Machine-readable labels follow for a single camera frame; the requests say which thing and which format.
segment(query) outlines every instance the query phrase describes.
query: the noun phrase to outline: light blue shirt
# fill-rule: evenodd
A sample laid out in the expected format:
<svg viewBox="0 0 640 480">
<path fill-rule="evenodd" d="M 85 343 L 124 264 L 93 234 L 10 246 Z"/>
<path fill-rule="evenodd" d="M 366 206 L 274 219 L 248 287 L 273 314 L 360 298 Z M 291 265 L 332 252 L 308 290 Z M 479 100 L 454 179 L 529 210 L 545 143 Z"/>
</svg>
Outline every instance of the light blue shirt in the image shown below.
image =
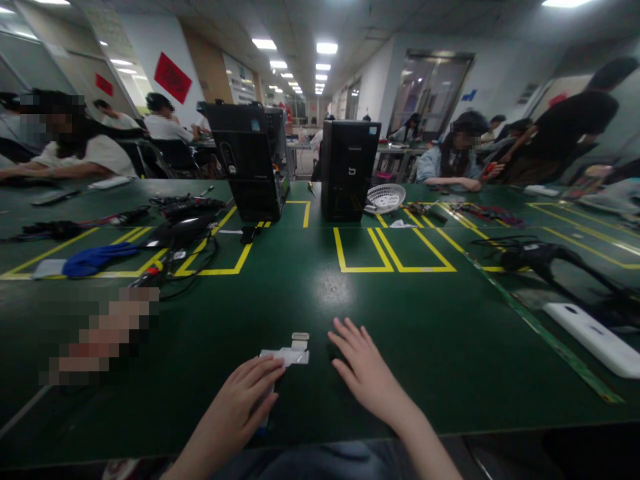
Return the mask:
<svg viewBox="0 0 640 480">
<path fill-rule="evenodd" d="M 474 150 L 469 152 L 469 165 L 463 177 L 478 180 L 482 174 L 483 166 L 478 165 L 475 162 L 476 154 Z M 441 177 L 440 161 L 442 160 L 442 153 L 440 147 L 434 147 L 431 150 L 427 150 L 418 158 L 418 168 L 415 172 L 415 182 L 424 183 L 430 178 Z M 455 160 L 455 154 L 451 154 L 449 158 L 450 164 L 453 164 Z"/>
</svg>

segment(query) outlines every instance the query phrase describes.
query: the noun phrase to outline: blue cloth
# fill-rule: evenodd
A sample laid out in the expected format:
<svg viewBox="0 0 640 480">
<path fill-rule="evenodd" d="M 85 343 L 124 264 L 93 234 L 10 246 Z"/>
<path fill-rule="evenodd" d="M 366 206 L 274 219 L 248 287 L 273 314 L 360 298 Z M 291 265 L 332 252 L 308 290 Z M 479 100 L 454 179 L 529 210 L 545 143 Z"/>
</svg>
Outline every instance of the blue cloth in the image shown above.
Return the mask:
<svg viewBox="0 0 640 480">
<path fill-rule="evenodd" d="M 84 250 L 67 260 L 62 273 L 70 278 L 90 277 L 100 272 L 110 260 L 136 253 L 138 247 L 129 242 Z"/>
<path fill-rule="evenodd" d="M 478 165 L 475 161 L 475 150 L 469 152 L 469 166 L 467 171 L 463 175 L 465 178 L 478 180 L 482 174 L 483 166 Z M 442 152 L 440 147 L 434 147 L 431 150 L 427 150 L 418 158 L 418 166 L 415 172 L 415 182 L 424 183 L 430 178 L 438 178 L 441 176 L 440 161 L 442 160 Z M 455 160 L 455 154 L 449 158 L 449 162 L 453 164 Z"/>
</svg>

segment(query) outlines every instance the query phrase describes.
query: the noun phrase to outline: woman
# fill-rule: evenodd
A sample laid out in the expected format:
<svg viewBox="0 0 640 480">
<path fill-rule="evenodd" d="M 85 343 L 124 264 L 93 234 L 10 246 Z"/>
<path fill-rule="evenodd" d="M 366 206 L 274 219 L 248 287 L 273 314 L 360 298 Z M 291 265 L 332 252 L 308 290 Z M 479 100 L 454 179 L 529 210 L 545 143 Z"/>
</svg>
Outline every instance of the woman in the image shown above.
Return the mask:
<svg viewBox="0 0 640 480">
<path fill-rule="evenodd" d="M 389 140 L 399 143 L 417 140 L 419 138 L 418 124 L 420 124 L 420 114 L 414 113 L 402 127 L 389 136 Z"/>
<path fill-rule="evenodd" d="M 475 153 L 479 137 L 489 130 L 486 118 L 476 111 L 464 112 L 451 124 L 444 142 L 418 159 L 415 182 L 425 185 L 462 185 L 480 191 L 484 182 L 502 171 L 502 165 L 483 175 L 483 164 Z"/>
</svg>

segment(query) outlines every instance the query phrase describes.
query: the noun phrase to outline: white phone case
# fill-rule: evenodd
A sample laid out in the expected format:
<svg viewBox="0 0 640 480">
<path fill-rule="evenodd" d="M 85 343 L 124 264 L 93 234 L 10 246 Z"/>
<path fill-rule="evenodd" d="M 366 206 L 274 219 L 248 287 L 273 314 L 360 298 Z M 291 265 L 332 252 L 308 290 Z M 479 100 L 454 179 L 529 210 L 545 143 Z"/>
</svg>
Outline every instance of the white phone case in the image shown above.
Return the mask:
<svg viewBox="0 0 640 480">
<path fill-rule="evenodd" d="M 616 375 L 640 378 L 640 353 L 580 307 L 570 303 L 548 303 L 544 311 Z"/>
</svg>

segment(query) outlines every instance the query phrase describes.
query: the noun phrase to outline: ceiling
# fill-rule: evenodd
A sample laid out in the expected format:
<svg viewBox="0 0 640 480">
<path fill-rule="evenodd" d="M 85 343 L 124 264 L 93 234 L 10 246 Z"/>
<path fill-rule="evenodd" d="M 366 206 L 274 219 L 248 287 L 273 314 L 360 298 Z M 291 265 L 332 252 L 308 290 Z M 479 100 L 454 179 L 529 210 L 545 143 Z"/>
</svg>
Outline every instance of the ceiling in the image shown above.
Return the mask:
<svg viewBox="0 0 640 480">
<path fill-rule="evenodd" d="M 135 58 L 117 12 L 170 13 L 257 71 L 264 84 L 293 93 L 291 80 L 282 79 L 280 71 L 272 74 L 269 66 L 270 59 L 285 61 L 307 96 L 314 95 L 316 63 L 331 64 L 329 79 L 321 83 L 333 94 L 398 32 L 550 45 L 640 35 L 638 0 L 592 0 L 575 9 L 542 7 L 542 0 L 70 1 L 84 10 L 114 55 Z M 251 38 L 272 39 L 277 51 L 258 50 Z M 320 56 L 319 41 L 337 43 L 337 54 Z"/>
</svg>

